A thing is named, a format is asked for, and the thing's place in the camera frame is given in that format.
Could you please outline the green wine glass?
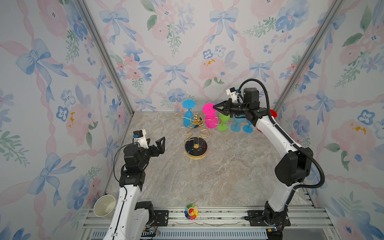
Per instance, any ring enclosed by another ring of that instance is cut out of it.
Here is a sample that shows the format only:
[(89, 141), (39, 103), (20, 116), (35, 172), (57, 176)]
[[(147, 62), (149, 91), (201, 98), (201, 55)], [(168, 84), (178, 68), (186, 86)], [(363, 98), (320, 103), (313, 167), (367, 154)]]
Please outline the green wine glass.
[(219, 131), (224, 132), (228, 129), (227, 122), (229, 121), (230, 116), (220, 113), (219, 119), (220, 119), (220, 123), (217, 128)]

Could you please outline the teal wine glass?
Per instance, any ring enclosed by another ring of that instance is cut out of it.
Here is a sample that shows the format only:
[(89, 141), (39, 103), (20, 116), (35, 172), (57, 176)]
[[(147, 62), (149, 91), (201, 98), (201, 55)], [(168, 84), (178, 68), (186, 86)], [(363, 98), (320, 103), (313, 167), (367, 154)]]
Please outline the teal wine glass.
[(240, 124), (244, 122), (245, 117), (244, 116), (234, 116), (234, 124), (231, 125), (231, 130), (233, 132), (239, 132), (241, 130)]

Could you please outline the pink wine glass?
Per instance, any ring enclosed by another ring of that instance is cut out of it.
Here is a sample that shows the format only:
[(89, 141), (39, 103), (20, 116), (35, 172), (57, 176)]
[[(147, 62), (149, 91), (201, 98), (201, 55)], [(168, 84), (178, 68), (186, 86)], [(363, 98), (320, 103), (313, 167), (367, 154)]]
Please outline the pink wine glass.
[(203, 106), (205, 116), (205, 125), (208, 129), (215, 129), (219, 125), (219, 119), (216, 115), (213, 103), (207, 103)]

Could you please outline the blue wine glass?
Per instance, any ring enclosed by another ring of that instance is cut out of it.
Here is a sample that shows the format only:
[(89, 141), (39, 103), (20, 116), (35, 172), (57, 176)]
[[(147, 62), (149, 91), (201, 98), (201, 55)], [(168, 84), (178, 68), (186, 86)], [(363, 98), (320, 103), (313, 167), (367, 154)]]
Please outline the blue wine glass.
[(183, 102), (183, 107), (187, 110), (187, 112), (183, 117), (183, 123), (185, 128), (188, 128), (193, 123), (192, 118), (194, 117), (194, 114), (192, 112), (192, 109), (195, 106), (196, 106), (196, 103), (193, 100), (185, 100)]
[(253, 129), (252, 123), (249, 120), (247, 120), (247, 124), (243, 126), (243, 131), (245, 133), (251, 134), (253, 130), (254, 129)]

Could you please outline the red wine glass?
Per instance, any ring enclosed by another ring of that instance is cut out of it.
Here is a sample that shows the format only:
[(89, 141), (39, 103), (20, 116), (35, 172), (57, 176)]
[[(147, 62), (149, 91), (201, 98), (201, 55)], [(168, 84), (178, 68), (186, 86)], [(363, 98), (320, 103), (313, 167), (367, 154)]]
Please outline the red wine glass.
[(270, 113), (274, 117), (274, 119), (277, 118), (278, 114), (274, 110), (270, 110)]

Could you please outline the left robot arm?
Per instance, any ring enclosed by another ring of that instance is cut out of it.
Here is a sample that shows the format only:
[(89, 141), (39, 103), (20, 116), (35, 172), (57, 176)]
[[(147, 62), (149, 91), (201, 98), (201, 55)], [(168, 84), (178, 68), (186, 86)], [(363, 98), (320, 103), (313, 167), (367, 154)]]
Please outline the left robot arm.
[(150, 139), (127, 144), (123, 147), (125, 164), (121, 168), (119, 198), (105, 240), (139, 240), (142, 232), (155, 224), (154, 206), (151, 201), (140, 202), (145, 182), (145, 169), (152, 157), (165, 153), (166, 138), (145, 148)]

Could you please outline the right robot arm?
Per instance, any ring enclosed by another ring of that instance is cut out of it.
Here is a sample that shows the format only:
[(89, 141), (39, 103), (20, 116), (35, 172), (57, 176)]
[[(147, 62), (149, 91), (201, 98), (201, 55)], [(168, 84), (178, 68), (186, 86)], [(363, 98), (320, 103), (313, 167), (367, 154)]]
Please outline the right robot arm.
[(219, 113), (230, 117), (245, 117), (251, 124), (261, 131), (278, 151), (281, 160), (275, 167), (277, 183), (270, 199), (260, 217), (247, 217), (250, 222), (264, 222), (281, 230), (286, 221), (288, 205), (296, 193), (297, 186), (309, 175), (313, 152), (301, 149), (275, 121), (268, 108), (262, 108), (259, 102), (259, 91), (256, 88), (246, 88), (243, 101), (239, 102), (239, 95), (235, 88), (227, 90), (229, 99), (214, 105)]

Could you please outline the rainbow flower toy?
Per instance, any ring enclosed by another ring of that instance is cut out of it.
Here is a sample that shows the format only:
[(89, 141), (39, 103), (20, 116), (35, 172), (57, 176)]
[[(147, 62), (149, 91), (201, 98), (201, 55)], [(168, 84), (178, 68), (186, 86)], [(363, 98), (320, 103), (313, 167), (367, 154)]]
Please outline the rainbow flower toy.
[(195, 220), (199, 215), (198, 207), (195, 204), (189, 204), (185, 207), (184, 215), (188, 220)]

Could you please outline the white paper cup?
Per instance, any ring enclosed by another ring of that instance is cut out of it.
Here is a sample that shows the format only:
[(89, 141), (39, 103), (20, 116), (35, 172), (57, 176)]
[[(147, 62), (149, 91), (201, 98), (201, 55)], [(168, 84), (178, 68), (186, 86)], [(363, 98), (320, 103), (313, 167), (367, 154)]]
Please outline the white paper cup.
[(116, 199), (112, 195), (100, 197), (94, 205), (94, 214), (97, 217), (111, 220), (114, 216)]

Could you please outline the aluminium mounting rail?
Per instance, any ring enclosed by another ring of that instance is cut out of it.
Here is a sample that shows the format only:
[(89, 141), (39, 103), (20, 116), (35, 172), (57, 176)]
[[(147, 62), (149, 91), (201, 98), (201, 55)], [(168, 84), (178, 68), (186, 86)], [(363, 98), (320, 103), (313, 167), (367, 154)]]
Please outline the aluminium mounting rail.
[[(156, 208), (167, 211), (157, 226), (156, 240), (271, 240), (267, 227), (254, 226), (244, 217), (261, 213), (260, 206), (253, 207), (202, 207), (196, 220), (188, 220), (184, 208)], [(283, 231), (284, 240), (338, 240), (337, 231), (325, 209), (313, 205), (291, 205)]]

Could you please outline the right frame post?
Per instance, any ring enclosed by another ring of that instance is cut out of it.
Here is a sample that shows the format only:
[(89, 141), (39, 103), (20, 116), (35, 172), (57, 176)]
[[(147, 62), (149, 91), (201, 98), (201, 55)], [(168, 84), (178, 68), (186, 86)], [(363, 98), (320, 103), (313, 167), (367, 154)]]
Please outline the right frame post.
[(296, 81), (299, 79), (302, 72), (305, 70), (307, 64), (311, 60), (312, 55), (317, 51), (317, 48), (320, 42), (326, 36), (329, 28), (331, 27), (332, 23), (336, 19), (344, 2), (345, 1), (343, 0), (335, 0), (331, 2), (331, 5), (323, 18), (323, 22), (317, 28), (312, 41), (309, 43), (307, 49), (305, 50), (302, 56), (301, 61), (298, 64), (297, 69), (294, 70), (294, 72), (292, 73), (290, 80), (285, 86), (281, 96), (278, 98), (278, 101), (273, 108), (274, 111), (278, 112), (279, 109), (283, 106), (286, 98), (290, 94), (291, 90), (294, 88)]

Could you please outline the frame post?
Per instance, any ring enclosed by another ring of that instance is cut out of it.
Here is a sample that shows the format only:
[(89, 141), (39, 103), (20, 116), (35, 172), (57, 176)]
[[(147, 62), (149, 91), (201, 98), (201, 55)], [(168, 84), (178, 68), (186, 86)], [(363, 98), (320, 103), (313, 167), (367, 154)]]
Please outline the frame post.
[(345, 1), (343, 0), (335, 0), (331, 2), (331, 5), (323, 18), (323, 22), (317, 28), (312, 41), (309, 43), (307, 49), (305, 50), (302, 56), (301, 61), (298, 64), (297, 69), (294, 70), (294, 72), (292, 73), (290, 80), (285, 86), (281, 96), (278, 98), (278, 101), (273, 108), (274, 111), (278, 112), (279, 109), (283, 106), (286, 98), (290, 94), (291, 90), (294, 88), (296, 81), (299, 79), (302, 72), (305, 70), (307, 64), (311, 60), (312, 55), (317, 51), (317, 48), (320, 42), (326, 36), (329, 28), (331, 27), (332, 23), (336, 19), (344, 2)]
[(108, 73), (110, 74), (113, 83), (116, 85), (118, 93), (122, 97), (123, 104), (127, 108), (129, 112), (129, 116), (132, 117), (134, 115), (134, 111), (129, 103), (129, 99), (127, 97), (127, 94), (124, 90), (124, 86), (121, 83), (117, 72), (115, 68), (113, 67), (112, 60), (108, 54), (107, 48), (102, 40), (102, 36), (100, 34), (100, 31), (98, 30), (98, 27), (96, 26), (96, 23), (92, 17), (92, 14), (88, 8), (88, 5), (86, 1), (83, 0), (75, 0), (74, 1), (76, 7), (79, 9), (79, 12), (84, 19), (86, 27), (89, 29), (91, 36), (94, 39), (96, 48), (101, 56), (102, 61), (104, 62)]

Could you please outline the left frame post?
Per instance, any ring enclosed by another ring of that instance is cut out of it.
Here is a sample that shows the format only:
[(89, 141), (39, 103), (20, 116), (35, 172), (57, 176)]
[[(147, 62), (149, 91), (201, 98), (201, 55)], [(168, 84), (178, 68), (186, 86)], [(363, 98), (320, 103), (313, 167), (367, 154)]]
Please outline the left frame post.
[(74, 1), (76, 7), (79, 9), (79, 12), (84, 19), (86, 27), (89, 29), (91, 36), (94, 39), (96, 48), (101, 56), (102, 61), (104, 62), (108, 73), (110, 74), (113, 83), (116, 85), (118, 93), (122, 97), (123, 104), (127, 108), (129, 112), (129, 116), (132, 117), (134, 115), (134, 111), (129, 103), (129, 99), (127, 97), (127, 94), (124, 90), (124, 86), (121, 83), (117, 72), (115, 68), (113, 67), (112, 60), (108, 54), (107, 48), (102, 40), (102, 36), (100, 34), (100, 31), (98, 30), (98, 27), (96, 26), (96, 23), (92, 17), (92, 14), (88, 8), (88, 5), (86, 1), (83, 0), (75, 0)]

